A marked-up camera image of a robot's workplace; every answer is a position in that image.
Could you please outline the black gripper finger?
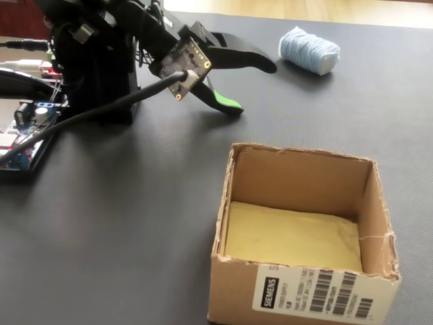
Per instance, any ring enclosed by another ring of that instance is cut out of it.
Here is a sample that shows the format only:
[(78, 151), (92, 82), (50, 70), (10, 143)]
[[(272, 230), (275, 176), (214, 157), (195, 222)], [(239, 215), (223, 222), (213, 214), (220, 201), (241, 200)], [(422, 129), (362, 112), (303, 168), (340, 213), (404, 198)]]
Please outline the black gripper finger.
[(208, 58), (214, 69), (229, 70), (257, 68), (265, 73), (276, 73), (274, 61), (261, 49), (243, 39), (225, 32), (212, 32), (219, 46), (208, 46)]
[(214, 87), (210, 77), (197, 83), (191, 93), (211, 108), (226, 115), (241, 115), (244, 112), (242, 105), (232, 99), (222, 96)]

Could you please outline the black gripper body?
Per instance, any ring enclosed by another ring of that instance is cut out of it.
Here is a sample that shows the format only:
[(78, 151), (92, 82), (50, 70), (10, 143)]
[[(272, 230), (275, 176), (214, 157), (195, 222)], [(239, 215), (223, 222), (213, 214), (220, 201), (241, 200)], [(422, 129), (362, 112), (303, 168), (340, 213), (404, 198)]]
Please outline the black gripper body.
[(179, 29), (178, 35), (181, 39), (193, 39), (202, 50), (227, 47), (221, 36), (218, 37), (215, 33), (207, 30), (199, 21), (195, 21), (191, 26), (183, 25)]

